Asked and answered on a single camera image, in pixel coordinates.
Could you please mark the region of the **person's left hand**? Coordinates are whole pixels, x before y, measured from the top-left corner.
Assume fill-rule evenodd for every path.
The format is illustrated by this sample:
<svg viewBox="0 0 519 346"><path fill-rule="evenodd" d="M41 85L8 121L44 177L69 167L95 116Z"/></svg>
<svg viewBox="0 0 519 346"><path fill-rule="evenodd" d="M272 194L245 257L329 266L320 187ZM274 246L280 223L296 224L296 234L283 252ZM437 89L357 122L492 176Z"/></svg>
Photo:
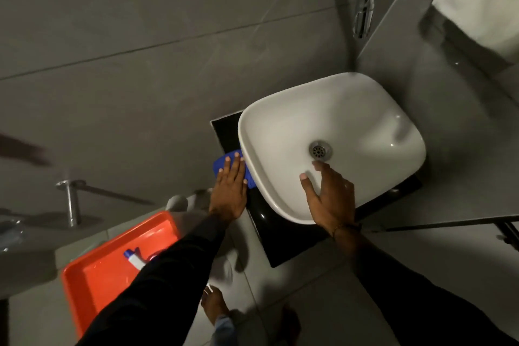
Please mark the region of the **person's left hand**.
<svg viewBox="0 0 519 346"><path fill-rule="evenodd" d="M225 224L229 225L239 218L245 209L246 199L241 197L242 181L245 174L245 160L242 157L241 179L231 178L231 166L233 159L225 158L224 176L219 186L212 189L209 214L215 215Z"/></svg>

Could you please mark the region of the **person's right hand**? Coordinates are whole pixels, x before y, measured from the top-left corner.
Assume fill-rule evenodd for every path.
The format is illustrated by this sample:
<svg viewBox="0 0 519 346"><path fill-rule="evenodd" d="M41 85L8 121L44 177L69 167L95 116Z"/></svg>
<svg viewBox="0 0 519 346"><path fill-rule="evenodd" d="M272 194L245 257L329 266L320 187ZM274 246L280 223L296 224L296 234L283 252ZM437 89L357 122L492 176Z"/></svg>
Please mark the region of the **person's right hand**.
<svg viewBox="0 0 519 346"><path fill-rule="evenodd" d="M321 173L320 206L308 206L314 222L330 236L341 228L359 231L355 222L354 185L332 169L327 163L312 162L314 169Z"/></svg>

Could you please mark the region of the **blue cleaning cloth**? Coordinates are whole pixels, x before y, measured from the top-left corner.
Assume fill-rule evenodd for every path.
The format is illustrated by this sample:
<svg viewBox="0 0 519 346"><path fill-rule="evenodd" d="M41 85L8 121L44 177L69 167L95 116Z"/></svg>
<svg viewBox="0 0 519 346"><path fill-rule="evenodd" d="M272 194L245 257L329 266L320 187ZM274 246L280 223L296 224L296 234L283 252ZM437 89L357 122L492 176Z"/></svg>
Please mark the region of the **blue cleaning cloth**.
<svg viewBox="0 0 519 346"><path fill-rule="evenodd" d="M220 158L218 158L217 160L215 160L213 162L212 170L213 170L213 173L214 173L215 177L217 177L217 174L218 174L219 170L224 168L225 158L226 157L230 157L231 159L233 159L234 153L239 153L239 155L241 157L243 157L243 153L242 153L241 149L237 149L237 150L232 150L229 153L226 153L225 155L221 156ZM251 175L250 170L249 170L249 164L247 162L245 163L244 178L248 181L248 188L249 189L254 189L254 188L257 187L254 179L252 178L252 175Z"/></svg>

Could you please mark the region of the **person's left forearm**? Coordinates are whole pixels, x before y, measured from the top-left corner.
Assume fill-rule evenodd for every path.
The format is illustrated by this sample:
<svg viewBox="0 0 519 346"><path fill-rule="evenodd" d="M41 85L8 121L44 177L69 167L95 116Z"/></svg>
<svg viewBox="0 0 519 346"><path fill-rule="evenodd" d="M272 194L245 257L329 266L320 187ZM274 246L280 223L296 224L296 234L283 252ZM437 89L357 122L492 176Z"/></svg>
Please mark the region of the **person's left forearm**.
<svg viewBox="0 0 519 346"><path fill-rule="evenodd" d="M230 222L211 213L146 264L76 346L183 346Z"/></svg>

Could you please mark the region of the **person's right forearm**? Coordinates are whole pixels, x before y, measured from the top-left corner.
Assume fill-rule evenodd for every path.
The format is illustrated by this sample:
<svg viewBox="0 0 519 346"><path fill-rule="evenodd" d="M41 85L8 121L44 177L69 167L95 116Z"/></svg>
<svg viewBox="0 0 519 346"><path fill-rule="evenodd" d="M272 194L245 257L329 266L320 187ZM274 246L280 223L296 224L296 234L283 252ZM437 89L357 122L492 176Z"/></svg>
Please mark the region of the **person's right forearm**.
<svg viewBox="0 0 519 346"><path fill-rule="evenodd" d="M360 231L332 236L400 346L519 346L474 304L438 287Z"/></svg>

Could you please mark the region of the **chrome sink drain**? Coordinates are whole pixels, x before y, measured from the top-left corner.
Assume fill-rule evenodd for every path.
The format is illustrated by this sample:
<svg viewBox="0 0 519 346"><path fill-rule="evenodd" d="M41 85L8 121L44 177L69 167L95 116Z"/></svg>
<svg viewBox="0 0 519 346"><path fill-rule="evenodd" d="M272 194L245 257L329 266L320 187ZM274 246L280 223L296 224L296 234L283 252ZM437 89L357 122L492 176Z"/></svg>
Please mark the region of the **chrome sink drain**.
<svg viewBox="0 0 519 346"><path fill-rule="evenodd" d="M328 162L333 156L333 148L323 140L315 140L309 144L308 151L313 160Z"/></svg>

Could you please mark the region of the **black glossy counter slab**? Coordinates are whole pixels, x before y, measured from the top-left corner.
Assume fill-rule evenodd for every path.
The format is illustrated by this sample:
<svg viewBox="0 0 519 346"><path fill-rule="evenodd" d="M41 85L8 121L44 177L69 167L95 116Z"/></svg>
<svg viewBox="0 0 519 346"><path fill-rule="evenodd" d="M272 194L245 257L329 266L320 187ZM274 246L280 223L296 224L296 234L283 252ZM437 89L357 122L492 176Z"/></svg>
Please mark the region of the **black glossy counter slab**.
<svg viewBox="0 0 519 346"><path fill-rule="evenodd" d="M226 156L232 157L235 152L240 152L238 121L241 114L240 111L211 121ZM278 215L254 185L248 171L245 178L248 180L246 209L272 268L328 238L328 234L317 225L296 224ZM364 220L421 187L421 181L416 175L412 175L393 189L357 208L355 218Z"/></svg>

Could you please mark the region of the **white ceramic sink basin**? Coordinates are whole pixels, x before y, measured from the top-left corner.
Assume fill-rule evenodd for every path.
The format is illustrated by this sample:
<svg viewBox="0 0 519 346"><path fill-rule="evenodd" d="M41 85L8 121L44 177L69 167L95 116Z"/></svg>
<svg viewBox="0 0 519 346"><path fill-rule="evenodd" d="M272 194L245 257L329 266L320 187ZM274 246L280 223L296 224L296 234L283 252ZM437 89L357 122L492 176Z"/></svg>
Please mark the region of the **white ceramic sink basin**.
<svg viewBox="0 0 519 346"><path fill-rule="evenodd" d="M341 73L289 88L248 106L238 139L257 188L293 223L313 225L299 175L320 192L309 144L333 148L326 162L354 184L355 205L379 197L419 171L426 146L418 128L378 82Z"/></svg>

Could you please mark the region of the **white blue-capped spray bottle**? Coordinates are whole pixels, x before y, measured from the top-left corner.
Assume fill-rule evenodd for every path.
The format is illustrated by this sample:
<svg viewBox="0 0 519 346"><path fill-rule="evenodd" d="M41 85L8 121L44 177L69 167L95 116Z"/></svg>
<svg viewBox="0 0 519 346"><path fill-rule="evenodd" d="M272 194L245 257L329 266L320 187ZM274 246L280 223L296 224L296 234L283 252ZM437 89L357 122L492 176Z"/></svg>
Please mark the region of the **white blue-capped spray bottle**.
<svg viewBox="0 0 519 346"><path fill-rule="evenodd" d="M155 257L157 257L161 251L157 251L152 253L149 257L144 257L141 254L141 250L136 247L135 249L127 249L124 251L123 255L126 258L126 260L138 271L141 271L146 264L148 264L150 261L152 261Z"/></svg>

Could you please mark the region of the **person's left foot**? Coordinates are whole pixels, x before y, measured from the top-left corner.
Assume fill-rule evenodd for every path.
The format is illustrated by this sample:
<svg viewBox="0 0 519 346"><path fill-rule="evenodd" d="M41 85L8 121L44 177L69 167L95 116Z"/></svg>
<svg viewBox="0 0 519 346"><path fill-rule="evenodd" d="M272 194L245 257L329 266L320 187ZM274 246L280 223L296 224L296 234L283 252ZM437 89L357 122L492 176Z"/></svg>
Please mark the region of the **person's left foot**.
<svg viewBox="0 0 519 346"><path fill-rule="evenodd" d="M225 303L224 296L215 285L207 284L202 293L200 304L210 323L216 327L217 320L230 317L230 310Z"/></svg>

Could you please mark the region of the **orange plastic tray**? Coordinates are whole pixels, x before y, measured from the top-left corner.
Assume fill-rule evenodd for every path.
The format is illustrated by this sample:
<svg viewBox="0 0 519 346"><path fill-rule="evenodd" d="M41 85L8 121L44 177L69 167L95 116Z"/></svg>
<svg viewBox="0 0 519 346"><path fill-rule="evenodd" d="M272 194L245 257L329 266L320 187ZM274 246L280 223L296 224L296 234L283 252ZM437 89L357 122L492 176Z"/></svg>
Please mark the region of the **orange plastic tray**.
<svg viewBox="0 0 519 346"><path fill-rule="evenodd" d="M94 318L135 279L138 270L124 257L139 248L144 257L180 239L171 214L161 211L70 262L61 273L69 307L81 338Z"/></svg>

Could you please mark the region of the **chrome wall holder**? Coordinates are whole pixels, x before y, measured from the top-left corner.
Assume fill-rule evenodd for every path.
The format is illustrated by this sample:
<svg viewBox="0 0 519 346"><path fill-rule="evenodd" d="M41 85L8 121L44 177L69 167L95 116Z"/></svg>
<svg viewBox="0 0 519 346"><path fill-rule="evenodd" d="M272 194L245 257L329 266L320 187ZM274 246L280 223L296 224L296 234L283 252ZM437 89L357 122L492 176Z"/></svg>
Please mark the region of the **chrome wall holder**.
<svg viewBox="0 0 519 346"><path fill-rule="evenodd" d="M68 208L68 227L76 228L82 223L81 208L79 205L78 191L85 187L86 181L81 179L65 179L55 184L55 187L66 193Z"/></svg>

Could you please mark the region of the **dark metal shelf bracket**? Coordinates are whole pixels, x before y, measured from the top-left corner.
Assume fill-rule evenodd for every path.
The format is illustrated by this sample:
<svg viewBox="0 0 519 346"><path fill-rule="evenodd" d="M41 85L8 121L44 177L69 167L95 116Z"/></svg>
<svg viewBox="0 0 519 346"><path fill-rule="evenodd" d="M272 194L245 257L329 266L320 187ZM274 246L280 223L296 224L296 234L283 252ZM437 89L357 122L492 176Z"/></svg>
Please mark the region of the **dark metal shelf bracket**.
<svg viewBox="0 0 519 346"><path fill-rule="evenodd" d="M398 231L412 231L412 230L425 230L425 229L437 229L447 227L465 227L475 225L494 225L500 231L502 240L508 245L511 245L516 251L519 251L519 226L516 227L514 223L519 223L519 214L496 216L496 217L483 217L468 220L452 220L442 223L425 224L416 226L399 226L390 227L384 229L385 232L398 232Z"/></svg>

